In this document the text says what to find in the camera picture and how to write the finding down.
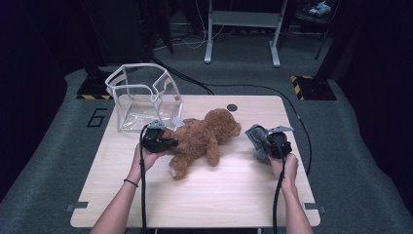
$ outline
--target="table top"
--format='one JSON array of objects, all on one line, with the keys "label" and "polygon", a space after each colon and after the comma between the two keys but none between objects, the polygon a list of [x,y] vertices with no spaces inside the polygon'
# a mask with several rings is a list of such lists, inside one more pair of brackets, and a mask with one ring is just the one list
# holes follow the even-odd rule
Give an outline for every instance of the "table top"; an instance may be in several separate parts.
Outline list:
[{"label": "table top", "polygon": [[[146,218],[149,228],[234,228],[272,227],[273,201],[277,186],[271,166],[253,158],[255,148],[244,132],[258,124],[270,129],[290,126],[282,99],[277,96],[182,96],[181,118],[204,119],[208,111],[227,108],[243,129],[240,136],[219,146],[216,167],[207,158],[196,160],[182,180],[169,173],[172,155],[160,158],[146,174]],[[112,113],[79,202],[71,218],[74,227],[92,227],[119,191],[127,176],[139,134],[117,131],[116,111]],[[293,132],[286,132],[292,153],[299,159],[296,185],[301,202],[314,203],[313,193],[301,163]],[[141,227],[141,190],[131,205],[128,227]],[[318,211],[305,211],[311,225],[320,223]],[[285,225],[282,193],[278,203],[278,225]]]}]

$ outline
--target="table leg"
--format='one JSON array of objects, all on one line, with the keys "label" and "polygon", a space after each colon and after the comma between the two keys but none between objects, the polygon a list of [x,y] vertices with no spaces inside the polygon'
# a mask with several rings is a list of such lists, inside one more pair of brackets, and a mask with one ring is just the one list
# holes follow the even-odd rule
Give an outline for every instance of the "table leg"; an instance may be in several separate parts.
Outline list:
[{"label": "table leg", "polygon": [[207,43],[206,43],[206,57],[204,62],[206,64],[210,63],[212,57],[212,0],[209,0],[209,10],[208,10],[208,17],[207,17]]},{"label": "table leg", "polygon": [[273,58],[273,66],[276,68],[281,66],[279,52],[277,50],[277,42],[280,37],[280,31],[282,29],[282,21],[283,21],[283,17],[285,14],[287,2],[288,0],[283,0],[282,2],[282,8],[280,10],[280,15],[279,15],[279,18],[277,19],[277,27],[276,27],[276,33],[274,34],[274,40],[270,41],[271,57]]}]

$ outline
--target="black cable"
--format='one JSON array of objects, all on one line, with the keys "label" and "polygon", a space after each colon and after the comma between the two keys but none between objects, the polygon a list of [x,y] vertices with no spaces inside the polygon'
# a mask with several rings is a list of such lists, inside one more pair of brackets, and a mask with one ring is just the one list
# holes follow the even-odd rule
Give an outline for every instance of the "black cable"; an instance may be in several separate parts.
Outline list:
[{"label": "black cable", "polygon": [[[280,147],[277,147],[278,151],[279,151],[279,155],[283,155],[282,154],[282,150],[280,149]],[[279,197],[280,197],[280,190],[282,188],[282,180],[284,178],[284,172],[285,172],[285,161],[286,161],[286,155],[282,156],[282,171],[280,172],[280,176],[279,176],[279,182],[277,183],[277,188],[276,188],[276,194],[274,195],[274,203],[273,203],[273,232],[274,234],[277,234],[278,230],[277,230],[277,204],[279,203]]]},{"label": "black cable", "polygon": [[189,76],[187,76],[187,75],[185,75],[185,74],[182,74],[181,72],[179,72],[179,71],[177,71],[177,70],[175,70],[175,69],[173,69],[173,68],[165,65],[163,62],[161,62],[159,59],[155,58],[153,55],[152,55],[151,59],[152,59],[153,61],[155,61],[157,64],[159,64],[160,66],[164,67],[164,68],[165,68],[166,70],[168,70],[170,73],[176,75],[178,78],[181,78],[182,80],[188,81],[188,82],[193,83],[193,84],[195,84],[195,85],[201,86],[202,88],[204,88],[204,89],[207,91],[207,93],[208,93],[209,95],[214,95],[214,93],[213,93],[213,91],[210,90],[207,86],[211,86],[211,87],[237,87],[237,86],[255,87],[255,88],[262,88],[262,89],[271,90],[271,91],[273,91],[273,92],[281,95],[284,99],[286,99],[286,100],[288,101],[289,105],[291,106],[292,110],[294,111],[295,116],[297,116],[298,121],[300,122],[301,126],[303,127],[304,133],[305,133],[305,135],[306,135],[306,137],[307,137],[307,141],[308,141],[308,144],[309,144],[309,151],[310,151],[310,153],[309,153],[309,163],[308,163],[308,167],[307,167],[307,170],[306,170],[306,175],[308,176],[308,175],[310,174],[310,169],[311,169],[311,165],[312,165],[312,161],[313,161],[313,146],[312,146],[312,143],[311,143],[311,140],[310,140],[310,136],[309,136],[309,134],[308,134],[308,132],[307,132],[306,127],[304,126],[303,121],[301,120],[301,117],[298,115],[297,110],[295,109],[295,107],[294,107],[294,105],[292,104],[291,100],[290,100],[285,94],[283,94],[282,92],[280,92],[280,91],[278,91],[278,90],[276,90],[276,89],[273,89],[273,88],[270,88],[270,87],[267,87],[267,86],[260,86],[260,85],[251,85],[251,84],[215,85],[215,84],[203,83],[203,82],[197,81],[197,80],[195,80],[195,79],[193,79],[193,78],[191,78],[191,77],[189,77]]},{"label": "black cable", "polygon": [[145,125],[140,131],[140,137],[139,137],[139,153],[140,153],[140,179],[142,181],[142,186],[141,186],[141,210],[142,210],[142,229],[140,229],[141,234],[146,233],[146,203],[145,203],[145,192],[146,192],[146,179],[145,179],[145,161],[143,159],[143,147],[142,147],[142,139],[143,139],[143,133],[146,130],[148,126]]},{"label": "black cable", "polygon": [[[182,41],[182,40],[188,41],[188,40],[192,40],[192,39],[203,39],[204,36],[200,36],[195,30],[191,31],[189,29],[189,24],[190,23],[188,23],[188,20],[187,20],[187,23],[185,23],[186,30],[181,30],[180,29],[183,26],[181,26],[178,29],[171,30],[171,32],[183,33],[183,35],[172,36],[172,40],[173,41]],[[237,35],[233,35],[233,34],[234,33],[231,32],[231,31],[230,32],[219,32],[219,33],[217,33],[213,36],[213,41],[223,42],[227,38],[228,39],[233,39],[233,38],[256,37],[256,36],[270,37],[270,36],[267,36],[267,35],[262,35],[262,33],[259,33],[259,32],[258,33],[247,33],[247,34],[237,33]],[[154,49],[159,49],[159,48],[162,48],[164,46],[165,46],[164,43],[160,43],[160,44],[157,44]]]}]

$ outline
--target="black handheld controller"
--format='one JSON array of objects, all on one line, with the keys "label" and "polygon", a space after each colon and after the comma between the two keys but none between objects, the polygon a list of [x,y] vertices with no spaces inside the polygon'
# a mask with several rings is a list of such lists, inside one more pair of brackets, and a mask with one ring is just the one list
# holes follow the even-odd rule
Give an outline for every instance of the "black handheld controller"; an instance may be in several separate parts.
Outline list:
[{"label": "black handheld controller", "polygon": [[282,159],[292,150],[285,133],[272,133],[265,138],[266,140],[262,140],[264,151],[272,158]]},{"label": "black handheld controller", "polygon": [[174,138],[162,138],[164,135],[164,125],[159,120],[150,123],[146,128],[146,133],[142,139],[142,147],[152,153],[160,153],[167,151],[171,147],[178,145],[178,140]]}]

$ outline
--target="human arm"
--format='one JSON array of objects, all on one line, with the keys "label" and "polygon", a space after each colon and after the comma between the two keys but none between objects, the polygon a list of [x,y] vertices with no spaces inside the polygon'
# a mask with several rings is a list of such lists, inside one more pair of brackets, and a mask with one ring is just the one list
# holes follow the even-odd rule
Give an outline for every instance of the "human arm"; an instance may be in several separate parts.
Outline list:
[{"label": "human arm", "polygon": [[[136,146],[131,163],[131,170],[127,179],[138,184],[140,182],[140,151],[139,144]],[[143,150],[143,160],[145,163],[145,172],[147,172],[155,164],[159,157],[166,153],[150,153]],[[131,203],[134,198],[136,186],[125,181],[118,193],[100,215],[91,233],[125,233],[125,228],[128,222],[128,216],[131,210]]]},{"label": "human arm", "polygon": [[[269,158],[274,175],[276,178],[279,178],[282,171],[282,160]],[[297,169],[297,157],[294,154],[288,154],[285,159],[284,178],[282,180],[282,194],[285,200],[286,212],[286,233],[311,234],[313,233],[313,228],[301,207],[298,190],[295,185]]]}]

